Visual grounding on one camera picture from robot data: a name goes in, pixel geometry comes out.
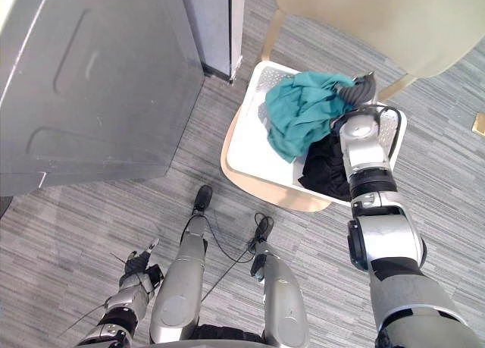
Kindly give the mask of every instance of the gray carpet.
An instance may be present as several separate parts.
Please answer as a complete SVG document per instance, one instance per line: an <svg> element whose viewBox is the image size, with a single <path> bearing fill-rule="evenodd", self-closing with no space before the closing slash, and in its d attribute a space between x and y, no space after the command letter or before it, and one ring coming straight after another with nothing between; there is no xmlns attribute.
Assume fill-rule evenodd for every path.
<svg viewBox="0 0 485 348"><path fill-rule="evenodd" d="M232 185L219 167L273 9L273 0L246 0L236 82L205 81L166 177L52 187L14 198L0 227L0 346L73 346L101 309L59 334L117 290L123 266L110 252L126 258L158 236L152 261L166 271L204 183L214 188L208 217L234 256L254 230L255 211L274 217L270 242L299 279L312 347L374 346L368 277L348 257L350 211L332 204L305 214L268 205ZM272 59L300 70L376 70L381 86L402 73L358 41L295 17L286 20ZM424 273L439 281L485 343L485 142L470 131L475 113L485 111L485 42L390 104L408 116L395 176L428 245ZM204 292L231 264L212 236L208 242ZM249 265L237 265L204 301L200 322L261 333L262 290ZM146 318L137 346L148 342L148 326Z"/></svg>

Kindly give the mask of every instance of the chair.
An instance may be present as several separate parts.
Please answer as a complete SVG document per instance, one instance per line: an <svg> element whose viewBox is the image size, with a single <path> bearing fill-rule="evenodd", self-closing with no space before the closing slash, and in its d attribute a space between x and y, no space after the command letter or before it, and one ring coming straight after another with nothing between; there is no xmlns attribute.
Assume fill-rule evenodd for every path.
<svg viewBox="0 0 485 348"><path fill-rule="evenodd" d="M276 0L277 9L264 38L259 60L269 60L287 14L323 21L375 48L406 74L382 89L385 100L420 77L442 73L485 34L483 0ZM221 167L242 190L283 208L316 212L330 202L252 177L227 164L236 113L221 153Z"/></svg>

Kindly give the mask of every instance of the teal shirt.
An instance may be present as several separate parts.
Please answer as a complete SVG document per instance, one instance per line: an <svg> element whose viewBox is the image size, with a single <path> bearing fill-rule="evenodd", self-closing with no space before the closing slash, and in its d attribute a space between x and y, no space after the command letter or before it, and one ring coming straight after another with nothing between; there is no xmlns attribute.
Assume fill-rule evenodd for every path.
<svg viewBox="0 0 485 348"><path fill-rule="evenodd" d="M305 154L330 133L332 119L352 109L333 91L337 83L354 85L344 75L308 71L281 80L266 94L268 142L287 162Z"/></svg>

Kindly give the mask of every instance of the gray cabinet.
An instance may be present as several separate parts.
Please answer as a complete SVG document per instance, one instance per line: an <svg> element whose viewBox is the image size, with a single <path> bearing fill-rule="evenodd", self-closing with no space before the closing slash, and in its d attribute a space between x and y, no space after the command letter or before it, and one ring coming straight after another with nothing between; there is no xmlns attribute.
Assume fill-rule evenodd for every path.
<svg viewBox="0 0 485 348"><path fill-rule="evenodd" d="M165 174L204 78L182 0L17 0L0 40L1 195Z"/></svg>

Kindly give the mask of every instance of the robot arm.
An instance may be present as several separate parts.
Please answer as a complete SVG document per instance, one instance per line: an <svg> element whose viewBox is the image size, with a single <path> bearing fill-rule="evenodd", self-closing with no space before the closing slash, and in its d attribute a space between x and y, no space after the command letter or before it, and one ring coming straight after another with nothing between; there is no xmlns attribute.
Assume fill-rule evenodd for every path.
<svg viewBox="0 0 485 348"><path fill-rule="evenodd" d="M420 270L426 245L397 191L375 117L358 109L339 134L352 197L350 258L371 279L376 348L479 347L446 292Z"/></svg>
<svg viewBox="0 0 485 348"><path fill-rule="evenodd" d="M90 348L129 348L138 322L163 279L160 267L147 268L150 254L158 238L135 257L132 252L125 263L125 274L120 279L119 291L105 302L105 314L77 346Z"/></svg>

